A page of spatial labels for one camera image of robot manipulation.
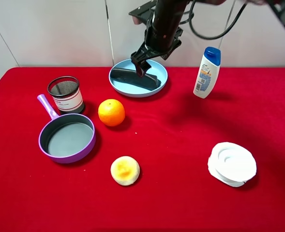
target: red table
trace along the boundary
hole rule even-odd
[[[14,68],[0,80],[0,232],[285,231],[285,68],[221,68],[213,92],[193,94],[197,68],[167,68],[158,94],[131,99],[108,81],[110,68]],[[80,80],[97,142],[83,160],[60,165],[38,147],[50,120],[37,101],[58,76]],[[127,118],[107,128],[99,104],[120,100]],[[240,188],[212,177],[219,142],[256,159]],[[110,175],[120,156],[141,167],[122,187]]]

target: cylindrical mesh container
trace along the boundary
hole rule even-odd
[[[81,113],[84,110],[84,103],[79,88],[79,81],[72,76],[61,76],[51,81],[47,91],[53,97],[60,113]]]

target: black brush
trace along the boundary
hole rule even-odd
[[[161,85],[161,81],[157,79],[156,75],[146,73],[143,77],[139,77],[135,70],[130,69],[114,68],[111,70],[110,77],[112,80],[145,88],[150,91],[157,89]]]

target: blue plate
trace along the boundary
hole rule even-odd
[[[130,85],[127,83],[118,82],[116,80],[111,79],[111,71],[109,73],[109,81],[112,87],[119,92],[120,94],[123,94],[128,97],[132,98],[144,98],[151,96],[157,92],[159,92],[166,84],[168,79],[168,73],[167,70],[164,68],[163,65],[160,63],[154,61],[154,60],[148,60],[148,63],[151,65],[151,68],[147,71],[149,74],[153,74],[157,76],[157,79],[161,81],[161,85],[155,89],[155,90],[147,90],[145,88],[137,87],[134,85]],[[112,68],[122,68],[122,69],[131,69],[135,70],[134,64],[131,62],[130,59],[121,61],[120,63],[116,64]]]

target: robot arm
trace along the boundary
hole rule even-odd
[[[277,4],[278,6],[276,6],[275,0],[266,1],[285,27],[285,0],[280,5]],[[179,25],[182,23],[181,19],[189,2],[189,0],[151,0],[129,12],[129,15],[147,26],[144,42],[136,52],[131,54],[131,60],[135,65],[138,76],[144,76],[150,68],[147,59],[162,57],[166,60],[181,45],[179,37],[182,35],[183,30]],[[198,0],[198,2],[219,5],[225,0]],[[185,22],[188,22],[194,16],[191,11],[188,13],[189,19]]]

